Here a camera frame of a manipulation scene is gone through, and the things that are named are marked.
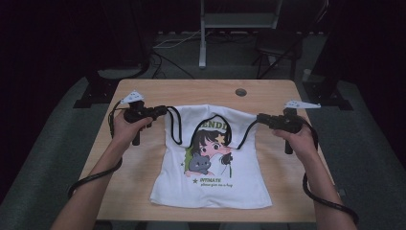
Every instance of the star graphic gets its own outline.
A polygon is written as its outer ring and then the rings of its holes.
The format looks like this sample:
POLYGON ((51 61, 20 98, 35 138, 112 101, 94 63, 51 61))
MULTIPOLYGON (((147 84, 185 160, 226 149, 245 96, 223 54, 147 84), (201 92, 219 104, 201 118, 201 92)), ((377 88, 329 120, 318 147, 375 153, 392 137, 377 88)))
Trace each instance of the star graphic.
POLYGON ((218 136, 215 138, 215 140, 217 140, 218 143, 220 144, 224 144, 224 136, 218 134, 218 136))

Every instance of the forearm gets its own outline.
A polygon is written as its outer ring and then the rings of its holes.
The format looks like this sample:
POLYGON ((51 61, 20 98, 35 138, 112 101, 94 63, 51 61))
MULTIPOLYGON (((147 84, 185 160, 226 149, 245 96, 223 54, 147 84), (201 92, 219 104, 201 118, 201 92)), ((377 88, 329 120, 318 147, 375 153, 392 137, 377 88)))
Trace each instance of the forearm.
MULTIPOLYGON (((111 143, 89 175, 116 166, 125 150, 126 147, 111 143)), ((109 174, 78 187, 59 213, 52 229, 93 229, 111 176, 109 174)))
MULTIPOLYGON (((343 204, 319 155, 314 153, 303 163, 310 191, 322 199, 343 204)), ((314 208, 318 229, 356 229, 350 215, 316 201, 314 208)))

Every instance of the anime girl print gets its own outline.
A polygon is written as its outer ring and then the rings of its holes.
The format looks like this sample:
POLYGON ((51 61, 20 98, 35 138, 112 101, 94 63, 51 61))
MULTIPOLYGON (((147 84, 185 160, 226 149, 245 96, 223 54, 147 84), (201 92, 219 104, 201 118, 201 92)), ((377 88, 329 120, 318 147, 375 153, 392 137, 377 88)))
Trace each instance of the anime girl print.
POLYGON ((231 177, 231 148, 224 146, 225 133, 200 129, 185 153, 185 176, 223 175, 231 177))

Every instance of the dark background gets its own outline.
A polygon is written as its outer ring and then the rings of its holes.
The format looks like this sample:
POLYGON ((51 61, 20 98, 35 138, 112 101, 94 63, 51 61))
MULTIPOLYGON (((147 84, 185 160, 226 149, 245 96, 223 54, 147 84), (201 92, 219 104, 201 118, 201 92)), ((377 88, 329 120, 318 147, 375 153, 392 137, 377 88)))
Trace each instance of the dark background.
MULTIPOLYGON (((1 200, 54 107, 75 82, 96 69, 145 63, 158 31, 200 29, 198 0, 134 0, 128 9, 136 15, 128 11, 128 22, 119 30, 136 28, 137 33, 117 38, 119 33, 110 24, 116 17, 102 10, 109 2, 0 1, 1 200), (97 25, 88 27, 86 22, 97 25)), ((233 2, 207 0, 206 5, 213 12, 248 8, 260 12, 267 9, 263 4, 270 11, 274 7, 265 0, 233 2)), ((314 72, 358 86, 405 166, 401 133, 406 128, 401 113, 406 86, 405 4, 400 0, 331 0, 330 5, 318 28, 329 36, 314 72)))

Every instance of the black controller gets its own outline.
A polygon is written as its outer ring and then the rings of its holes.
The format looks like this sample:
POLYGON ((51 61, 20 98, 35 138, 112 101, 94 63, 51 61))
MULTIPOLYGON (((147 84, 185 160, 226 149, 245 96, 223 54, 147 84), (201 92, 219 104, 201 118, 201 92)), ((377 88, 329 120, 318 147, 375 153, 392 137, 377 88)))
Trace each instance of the black controller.
MULTIPOLYGON (((257 121, 269 126, 269 128, 281 129, 291 133, 299 132, 304 124, 304 118, 297 115, 295 108, 286 108, 283 110, 283 115, 279 116, 260 113, 257 115, 257 121)), ((293 153, 293 149, 287 141, 285 142, 284 152, 286 154, 293 153)))
MULTIPOLYGON (((144 107, 143 101, 129 103, 129 108, 124 112, 124 118, 128 123, 138 122, 146 117, 151 117, 154 121, 161 116, 167 114, 167 107, 159 105, 156 107, 144 107)), ((140 131, 132 141, 133 146, 140 145, 140 131)))

